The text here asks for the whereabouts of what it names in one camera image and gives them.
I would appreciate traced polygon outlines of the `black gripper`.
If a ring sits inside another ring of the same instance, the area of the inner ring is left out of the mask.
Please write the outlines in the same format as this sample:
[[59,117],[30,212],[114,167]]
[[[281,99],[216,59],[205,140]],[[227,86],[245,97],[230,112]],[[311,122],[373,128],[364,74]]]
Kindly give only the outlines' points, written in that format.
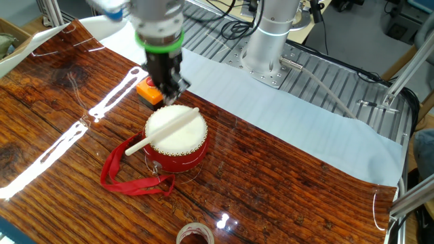
[[160,90],[165,105],[172,105],[191,83],[180,74],[182,51],[153,53],[145,51],[146,69],[154,85]]

